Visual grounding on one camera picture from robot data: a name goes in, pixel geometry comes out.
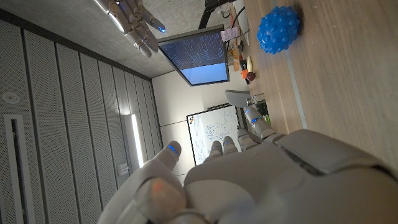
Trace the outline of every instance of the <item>wooden table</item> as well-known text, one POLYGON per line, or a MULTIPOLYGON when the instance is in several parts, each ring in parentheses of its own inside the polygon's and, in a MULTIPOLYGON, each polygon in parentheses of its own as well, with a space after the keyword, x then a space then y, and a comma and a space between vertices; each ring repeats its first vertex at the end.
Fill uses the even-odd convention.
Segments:
POLYGON ((245 0, 249 53, 271 123, 308 128, 357 146, 398 169, 398 3, 395 0, 245 0), (265 54, 261 18, 293 6, 303 24, 289 52, 265 54))

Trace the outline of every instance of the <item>screen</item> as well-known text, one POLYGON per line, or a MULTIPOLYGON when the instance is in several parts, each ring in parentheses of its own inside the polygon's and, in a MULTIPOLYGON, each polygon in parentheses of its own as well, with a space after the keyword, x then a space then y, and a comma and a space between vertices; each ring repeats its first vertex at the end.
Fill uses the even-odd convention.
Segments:
POLYGON ((220 29, 184 36, 159 44, 179 74, 190 85, 228 82, 225 44, 220 29))

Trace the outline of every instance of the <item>wall panel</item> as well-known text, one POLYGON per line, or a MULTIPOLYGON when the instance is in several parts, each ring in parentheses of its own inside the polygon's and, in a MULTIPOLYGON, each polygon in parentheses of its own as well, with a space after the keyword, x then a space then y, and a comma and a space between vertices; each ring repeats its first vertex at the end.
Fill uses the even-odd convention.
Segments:
POLYGON ((101 202, 79 54, 59 44, 57 53, 81 222, 95 223, 101 215, 101 202))
POLYGON ((152 143, 154 145, 154 152, 156 155, 160 152, 161 148, 160 148, 160 144, 159 144, 159 135, 157 132, 158 127, 157 127, 157 123, 156 123, 154 105, 152 104, 152 94, 150 91, 150 82, 143 80, 142 86, 144 87, 145 102, 147 105, 148 118, 149 118, 150 134, 152 136, 152 143))
POLYGON ((6 104, 1 100, 0 104, 0 186, 2 198, 0 198, 0 211, 3 223, 14 223, 14 201, 12 199, 12 186, 9 168, 9 160, 6 145, 3 114, 22 114, 24 117, 25 140, 27 157, 29 161, 30 183, 34 203, 34 214, 37 223, 44 222, 44 208, 42 201, 42 188, 40 185, 39 167, 37 164, 36 145, 30 110, 29 89, 27 84, 24 53, 22 49, 20 28, 0 21, 0 82, 1 93, 13 92, 19 95, 20 102, 14 105, 6 104))
POLYGON ((50 223, 78 223, 54 43, 25 31, 50 223))
MULTIPOLYGON (((142 123, 141 123, 141 115, 140 115, 140 110, 139 110, 139 105, 138 105, 138 97, 137 97, 137 90, 136 90, 136 84, 134 81, 134 76, 131 75, 130 73, 125 73, 124 77, 126 79, 126 87, 127 87, 127 95, 129 98, 129 105, 130 105, 130 110, 132 114, 136 115, 137 119, 137 125, 138 125, 138 131, 137 133, 139 135, 140 139, 140 144, 141 144, 141 149, 142 149, 142 156, 144 157, 143 160, 147 161, 147 153, 146 153, 146 145, 145 145, 145 140, 144 140, 144 131, 142 128, 142 123)), ((137 158, 137 153, 130 152, 131 160, 138 162, 137 158)), ((133 166, 132 170, 138 169, 139 166, 133 166)))
POLYGON ((136 90, 138 96, 139 111, 141 114, 142 130, 146 145, 146 153, 148 159, 153 159, 155 156, 154 143, 152 142, 152 133, 150 132, 149 117, 147 111, 147 103, 145 101, 144 86, 141 78, 134 77, 136 81, 136 90))
MULTIPOLYGON (((112 66, 103 62, 98 62, 98 66, 104 96, 106 117, 108 121, 109 138, 111 140, 114 167, 117 170, 118 165, 126 163, 127 159, 120 123, 118 101, 116 98, 116 90, 113 80, 113 69, 112 66)), ((116 176, 118 188, 124 183, 124 181, 127 180, 128 177, 128 175, 123 175, 121 177, 116 176)))
POLYGON ((101 91, 100 74, 97 60, 80 54, 81 70, 85 87, 88 118, 90 121, 91 138, 96 159, 99 180, 99 193, 103 207, 116 193, 116 178, 109 141, 108 125, 106 124, 105 107, 101 91))
MULTIPOLYGON (((122 127, 122 130, 125 130, 123 115, 131 114, 131 113, 130 113, 129 98, 127 96, 126 81, 124 79, 124 72, 118 68, 114 68, 113 69, 113 77, 114 77, 114 85, 116 87, 116 96, 118 97, 121 127, 122 127)), ((127 163, 129 165, 129 173, 132 174, 132 172, 131 172, 132 164, 131 164, 131 158, 130 158, 130 152, 129 152, 129 148, 128 148, 126 132, 122 131, 122 134, 123 134, 124 146, 126 147, 125 152, 126 152, 127 163)))
POLYGON ((163 149, 162 134, 160 133, 160 123, 159 123, 159 117, 157 114, 157 107, 156 107, 155 95, 154 95, 154 87, 153 87, 152 83, 150 83, 149 85, 150 85, 150 95, 152 97, 152 106, 154 107, 156 129, 157 129, 159 145, 160 145, 160 148, 163 149))

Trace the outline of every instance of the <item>concrete ceiling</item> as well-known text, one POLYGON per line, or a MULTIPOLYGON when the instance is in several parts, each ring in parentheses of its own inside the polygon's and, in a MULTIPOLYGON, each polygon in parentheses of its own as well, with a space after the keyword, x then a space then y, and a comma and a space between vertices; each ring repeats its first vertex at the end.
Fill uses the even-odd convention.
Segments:
MULTIPOLYGON (((166 26, 166 33, 152 29, 157 38, 198 29, 205 0, 143 0, 145 7, 166 26)), ((174 70, 160 54, 145 58, 124 38, 94 0, 5 0, 0 8, 80 44, 147 77, 174 70)), ((214 12, 208 27, 230 25, 214 12)))

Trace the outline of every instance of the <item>blue ball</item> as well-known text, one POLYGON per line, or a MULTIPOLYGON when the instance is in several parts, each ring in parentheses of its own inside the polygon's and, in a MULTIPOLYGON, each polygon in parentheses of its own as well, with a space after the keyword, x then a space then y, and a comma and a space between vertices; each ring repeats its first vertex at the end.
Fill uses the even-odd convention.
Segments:
POLYGON ((276 54, 287 50, 297 38, 300 19, 297 12, 289 7, 275 7, 261 19, 257 39, 265 53, 276 54))

